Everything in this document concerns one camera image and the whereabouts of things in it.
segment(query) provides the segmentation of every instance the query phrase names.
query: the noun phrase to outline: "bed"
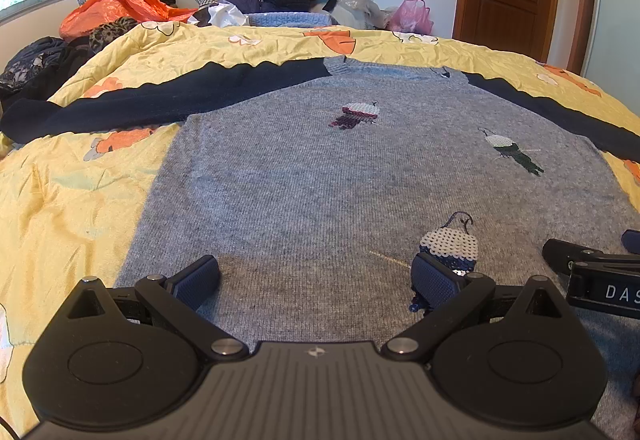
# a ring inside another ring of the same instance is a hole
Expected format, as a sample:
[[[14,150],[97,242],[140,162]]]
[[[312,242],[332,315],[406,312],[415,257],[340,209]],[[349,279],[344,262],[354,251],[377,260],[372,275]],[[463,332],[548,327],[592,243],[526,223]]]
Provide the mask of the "bed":
[[[108,96],[121,88],[160,84],[207,62],[230,68],[242,63],[257,66],[264,61],[282,64],[348,56],[365,63],[503,78],[532,98],[554,100],[566,109],[640,135],[640,117],[598,86],[526,56],[443,38],[340,26],[328,31],[147,23],[108,45],[50,100],[68,106],[83,96]],[[180,124],[174,123],[105,133],[62,133],[24,146],[14,146],[2,136],[0,416],[19,434],[37,422],[21,381],[31,346],[81,277],[98,276],[107,287],[116,283],[147,194],[179,132]],[[640,166],[608,152],[601,152],[599,159],[608,164],[628,203],[640,211]],[[618,252],[620,247],[606,243],[605,250]],[[484,267],[479,261],[478,269],[484,272]],[[403,272],[409,284],[408,271]],[[505,282],[499,273],[495,277]],[[612,330],[633,330],[628,321],[612,321]],[[625,344],[634,342],[628,339]],[[607,390],[607,394],[625,395],[626,414],[606,409],[596,414],[596,423],[610,434],[619,435],[625,428],[631,434],[637,405],[627,396],[630,386],[631,379],[628,388],[610,385]]]

